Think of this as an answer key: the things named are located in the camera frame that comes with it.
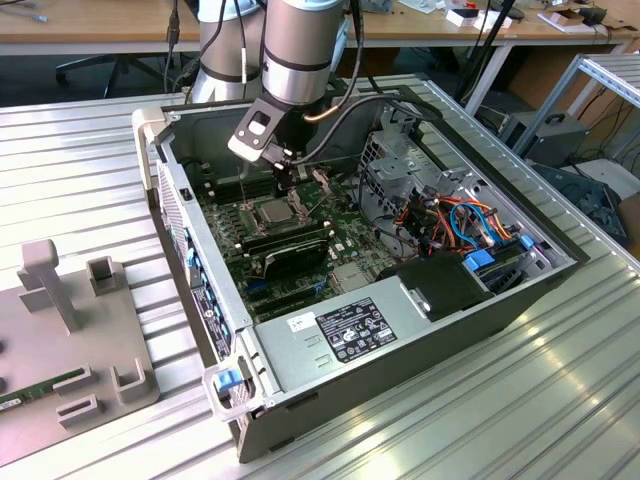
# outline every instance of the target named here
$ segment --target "office chair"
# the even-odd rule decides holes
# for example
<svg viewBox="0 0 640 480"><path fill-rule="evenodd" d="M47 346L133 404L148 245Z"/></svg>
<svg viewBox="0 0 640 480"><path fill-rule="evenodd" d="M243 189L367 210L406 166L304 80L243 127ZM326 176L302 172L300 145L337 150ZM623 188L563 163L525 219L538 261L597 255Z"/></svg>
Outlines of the office chair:
<svg viewBox="0 0 640 480"><path fill-rule="evenodd" d="M116 83L118 82L118 78L120 74L129 73L129 67L140 70L141 72L146 73L147 75L159 80L163 81L162 72L158 72L151 68L146 63L143 63L141 58L162 58L166 60L166 53L118 53L118 54L108 54L108 55L98 55L95 57L83 58L81 60L75 60L73 62L65 63L63 65L58 65L56 67L56 81L60 85L67 84L67 72L72 70L77 70L78 68L84 67L92 67L94 65L104 65L106 63L113 63L113 68L111 70L111 75L109 76L109 81L107 82L107 86L104 89L103 98L111 97L113 90L116 87Z"/></svg>

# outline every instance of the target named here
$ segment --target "metal rack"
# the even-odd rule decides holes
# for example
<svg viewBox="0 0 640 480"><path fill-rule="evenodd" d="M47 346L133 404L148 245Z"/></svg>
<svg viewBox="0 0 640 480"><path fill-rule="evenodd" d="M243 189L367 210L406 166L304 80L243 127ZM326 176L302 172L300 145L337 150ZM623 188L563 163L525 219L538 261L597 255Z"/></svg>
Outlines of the metal rack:
<svg viewBox="0 0 640 480"><path fill-rule="evenodd" d="M183 97L2 109L0 289L17 278L16 228L53 237L63 272L86 255L123 262L161 399L7 465L0 478L637 478L640 264L434 84L378 82L442 109L591 262L502 333L241 465L230 430L211 417L131 132L134 110ZM458 155L437 135L423 141L442 158Z"/></svg>
<svg viewBox="0 0 640 480"><path fill-rule="evenodd" d="M580 72L589 75L595 84L601 84L635 105L636 108L640 108L640 55L577 55L538 110L533 122L513 146L514 153L522 154L556 102L564 95ZM573 105L582 104L592 91L592 88L587 87ZM616 150L614 157L626 148L635 136L635 133L631 135L627 142L624 142L625 144Z"/></svg>

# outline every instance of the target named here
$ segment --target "green circuit board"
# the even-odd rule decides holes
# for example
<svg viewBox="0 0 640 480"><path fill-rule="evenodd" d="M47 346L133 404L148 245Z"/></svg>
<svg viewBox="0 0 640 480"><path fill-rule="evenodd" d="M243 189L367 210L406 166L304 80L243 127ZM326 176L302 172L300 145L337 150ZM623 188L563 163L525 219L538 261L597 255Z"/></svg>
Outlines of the green circuit board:
<svg viewBox="0 0 640 480"><path fill-rule="evenodd" d="M58 375L57 377L44 380L40 383L30 385L21 390L17 390L15 392L2 395L0 396L0 412L4 410L9 410L10 408L13 408L13 407L24 405L26 403L33 402L42 397L46 397L47 395L50 395L53 393L53 386L56 383L60 383L70 378L81 375L83 372L84 370L79 368L76 370L72 370L71 372Z"/></svg>
<svg viewBox="0 0 640 480"><path fill-rule="evenodd" d="M270 195L224 205L208 197L199 198L216 243L254 320L266 321L372 283L382 270L397 262L394 255L400 255L400 248L390 252L375 237L359 210L350 207L345 193L344 186L328 179L324 185L314 180L298 185L295 193L275 202ZM328 254L321 264L299 274L265 281L256 273L263 257L238 252L237 246L243 240L272 238L319 224L329 225L321 232L321 235L330 232ZM306 240L305 235L292 235L287 246Z"/></svg>

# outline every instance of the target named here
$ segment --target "blue latch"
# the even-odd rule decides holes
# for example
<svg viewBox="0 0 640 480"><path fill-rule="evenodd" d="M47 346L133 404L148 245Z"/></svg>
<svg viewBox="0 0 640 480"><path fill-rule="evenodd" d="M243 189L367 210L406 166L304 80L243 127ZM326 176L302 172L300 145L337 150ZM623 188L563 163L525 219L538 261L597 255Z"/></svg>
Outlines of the blue latch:
<svg viewBox="0 0 640 480"><path fill-rule="evenodd" d="M193 248L190 248L189 250L187 250L187 264L190 267L193 267L195 265L195 261L194 261L195 256L196 256L196 251Z"/></svg>
<svg viewBox="0 0 640 480"><path fill-rule="evenodd" d="M218 390L218 392L222 393L226 392L230 388L242 385L244 379L242 378L240 370L234 368L231 370L220 372L217 377L214 378L214 382L216 384L216 389Z"/></svg>
<svg viewBox="0 0 640 480"><path fill-rule="evenodd" d="M529 235L520 235L520 243L527 250L531 250L535 245L533 238L531 238Z"/></svg>
<svg viewBox="0 0 640 480"><path fill-rule="evenodd" d="M471 252L467 255L467 258L464 259L464 263L466 263L467 267L469 267L473 272L485 265L490 265L493 262L495 262L494 258L486 250L476 250L475 252Z"/></svg>

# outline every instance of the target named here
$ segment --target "power supply label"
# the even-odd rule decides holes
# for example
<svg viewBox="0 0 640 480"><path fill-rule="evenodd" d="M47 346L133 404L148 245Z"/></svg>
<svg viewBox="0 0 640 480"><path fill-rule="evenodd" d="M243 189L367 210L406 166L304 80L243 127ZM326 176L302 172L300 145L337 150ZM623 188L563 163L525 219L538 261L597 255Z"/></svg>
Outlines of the power supply label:
<svg viewBox="0 0 640 480"><path fill-rule="evenodd" d="M342 363L397 340L371 298L316 317L333 353Z"/></svg>

